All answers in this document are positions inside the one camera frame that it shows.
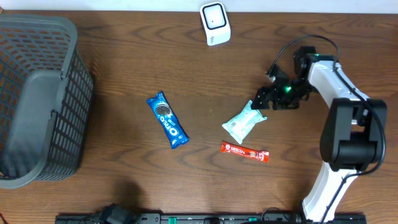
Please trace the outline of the white green wipes pack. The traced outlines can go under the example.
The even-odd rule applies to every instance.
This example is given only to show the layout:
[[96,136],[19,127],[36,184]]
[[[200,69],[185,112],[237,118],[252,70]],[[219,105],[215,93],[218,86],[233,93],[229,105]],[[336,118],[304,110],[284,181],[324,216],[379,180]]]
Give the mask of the white green wipes pack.
[[243,143],[244,138],[257,123],[267,120],[267,116],[263,116],[259,110],[253,110],[251,106],[252,100],[249,100],[239,114],[222,124],[238,144]]

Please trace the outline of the red coffee stick sachet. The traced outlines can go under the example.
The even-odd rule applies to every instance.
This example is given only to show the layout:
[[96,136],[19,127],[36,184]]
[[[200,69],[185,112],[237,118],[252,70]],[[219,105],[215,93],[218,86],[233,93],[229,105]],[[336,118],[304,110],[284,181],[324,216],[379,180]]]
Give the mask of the red coffee stick sachet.
[[233,154],[237,154],[242,157],[255,159],[257,161],[262,161],[265,163],[268,163],[268,161],[269,161],[269,152],[268,151],[257,151],[254,149],[230,144],[225,141],[223,141],[221,144],[220,152],[233,153]]

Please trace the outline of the blue Oreo cookie pack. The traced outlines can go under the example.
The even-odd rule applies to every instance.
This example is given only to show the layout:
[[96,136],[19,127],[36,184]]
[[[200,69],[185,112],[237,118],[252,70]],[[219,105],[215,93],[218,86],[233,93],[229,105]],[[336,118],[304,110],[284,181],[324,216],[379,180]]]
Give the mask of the blue Oreo cookie pack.
[[172,149],[176,149],[189,142],[190,138],[179,123],[179,120],[169,105],[164,92],[158,92],[155,97],[149,98],[146,102],[150,106],[158,122],[163,127]]

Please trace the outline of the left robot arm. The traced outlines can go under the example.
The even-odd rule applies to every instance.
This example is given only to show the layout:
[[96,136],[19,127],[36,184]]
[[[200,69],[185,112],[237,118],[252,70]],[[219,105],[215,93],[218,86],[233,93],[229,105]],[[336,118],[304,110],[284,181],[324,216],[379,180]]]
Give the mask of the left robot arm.
[[125,210],[115,203],[104,207],[99,214],[99,222],[107,224],[132,224],[137,220],[137,215]]

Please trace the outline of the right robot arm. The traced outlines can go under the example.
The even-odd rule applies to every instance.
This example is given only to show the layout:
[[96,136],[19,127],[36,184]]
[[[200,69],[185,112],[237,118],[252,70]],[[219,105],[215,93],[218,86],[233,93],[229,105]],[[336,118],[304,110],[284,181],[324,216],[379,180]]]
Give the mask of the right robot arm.
[[258,89],[252,109],[295,110],[312,92],[319,93],[329,111],[320,138],[323,164],[298,214],[289,223],[328,223],[348,187],[386,154],[384,132],[387,105],[359,91],[344,74],[338,58],[318,54],[315,47],[294,53],[297,78],[290,79],[277,65],[267,73],[271,86]]

